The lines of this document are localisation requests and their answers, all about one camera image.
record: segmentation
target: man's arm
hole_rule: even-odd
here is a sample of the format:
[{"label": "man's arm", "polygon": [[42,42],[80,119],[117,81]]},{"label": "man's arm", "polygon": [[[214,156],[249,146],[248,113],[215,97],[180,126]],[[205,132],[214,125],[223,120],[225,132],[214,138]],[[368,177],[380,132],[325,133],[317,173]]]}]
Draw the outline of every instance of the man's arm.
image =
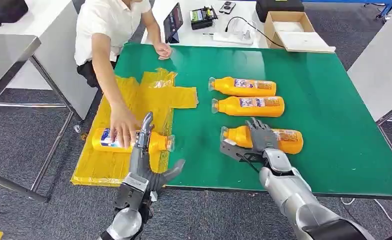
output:
[{"label": "man's arm", "polygon": [[161,42],[161,32],[152,10],[142,13],[141,17],[143,19],[144,25],[146,26],[147,35],[152,41],[153,47],[155,48],[156,53],[159,55],[159,59],[169,59],[173,50],[170,46]]},{"label": "man's arm", "polygon": [[161,42],[161,31],[159,29],[159,25],[155,20],[154,14],[152,10],[144,12],[141,14],[143,19],[143,23],[147,29],[147,35],[151,40],[152,44],[158,44]]},{"label": "man's arm", "polygon": [[128,147],[134,140],[137,121],[127,108],[120,89],[115,80],[114,69],[110,62],[111,39],[102,33],[91,36],[92,64],[96,73],[97,81],[109,102],[110,113],[110,137],[118,137],[122,147]]}]

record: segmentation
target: cardboard box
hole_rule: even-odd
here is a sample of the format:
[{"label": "cardboard box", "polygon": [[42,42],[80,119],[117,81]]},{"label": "cardboard box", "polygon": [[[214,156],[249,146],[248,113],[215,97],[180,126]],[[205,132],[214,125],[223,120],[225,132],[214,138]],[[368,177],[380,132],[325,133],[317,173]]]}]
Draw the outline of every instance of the cardboard box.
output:
[{"label": "cardboard box", "polygon": [[276,43],[266,39],[271,49],[285,48],[289,52],[315,53],[334,53],[336,49],[328,46],[315,32],[305,12],[269,11],[264,24],[264,33]]}]

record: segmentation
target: black bag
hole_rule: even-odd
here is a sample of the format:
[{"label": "black bag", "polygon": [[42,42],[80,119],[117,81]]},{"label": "black bag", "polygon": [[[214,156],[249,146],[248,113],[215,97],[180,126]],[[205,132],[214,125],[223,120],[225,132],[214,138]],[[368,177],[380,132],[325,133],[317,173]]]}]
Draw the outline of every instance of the black bag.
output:
[{"label": "black bag", "polygon": [[269,11],[304,12],[301,0],[256,0],[256,13],[261,22],[265,23]]},{"label": "black bag", "polygon": [[0,26],[15,23],[28,12],[25,0],[0,0]]}]

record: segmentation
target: bottle cap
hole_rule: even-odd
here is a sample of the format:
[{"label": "bottle cap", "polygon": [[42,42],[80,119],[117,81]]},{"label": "bottle cap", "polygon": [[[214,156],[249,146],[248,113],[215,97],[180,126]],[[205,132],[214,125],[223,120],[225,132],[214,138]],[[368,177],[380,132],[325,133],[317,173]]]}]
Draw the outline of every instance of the bottle cap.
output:
[{"label": "bottle cap", "polygon": [[174,152],[175,144],[176,144],[175,135],[170,135],[166,137],[166,150],[168,150],[168,152]]},{"label": "bottle cap", "polygon": [[219,102],[217,99],[213,98],[212,99],[212,113],[216,114],[219,111]]},{"label": "bottle cap", "polygon": [[221,127],[221,135],[219,136],[219,140],[222,142],[229,137],[229,129],[225,126]]},{"label": "bottle cap", "polygon": [[213,91],[215,87],[215,78],[210,77],[208,82],[208,90]]}]

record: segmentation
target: plastic bottle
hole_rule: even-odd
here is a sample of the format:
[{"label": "plastic bottle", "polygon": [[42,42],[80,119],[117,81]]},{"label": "plastic bottle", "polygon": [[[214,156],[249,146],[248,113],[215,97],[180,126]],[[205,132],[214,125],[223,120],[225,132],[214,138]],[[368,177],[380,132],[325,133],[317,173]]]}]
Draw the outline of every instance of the plastic bottle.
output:
[{"label": "plastic bottle", "polygon": [[[111,141],[109,137],[109,128],[98,128],[91,139],[93,148],[97,151],[102,152],[113,152],[113,153],[131,153],[133,146],[128,148],[120,147],[118,140]],[[152,132],[150,135],[149,152],[159,152],[167,150],[169,152],[174,151],[175,136],[162,136],[156,132]]]},{"label": "plastic bottle", "polygon": [[209,78],[209,91],[217,90],[225,95],[238,97],[275,96],[277,85],[273,81],[251,80],[226,76]]},{"label": "plastic bottle", "polygon": [[[304,146],[302,133],[296,130],[288,129],[271,129],[278,140],[278,148],[287,154],[298,154]],[[221,141],[230,139],[238,146],[243,148],[252,148],[251,131],[247,126],[237,128],[221,128]]]},{"label": "plastic bottle", "polygon": [[285,111],[285,101],[281,96],[238,97],[224,100],[212,99],[212,113],[231,116],[280,117]]}]

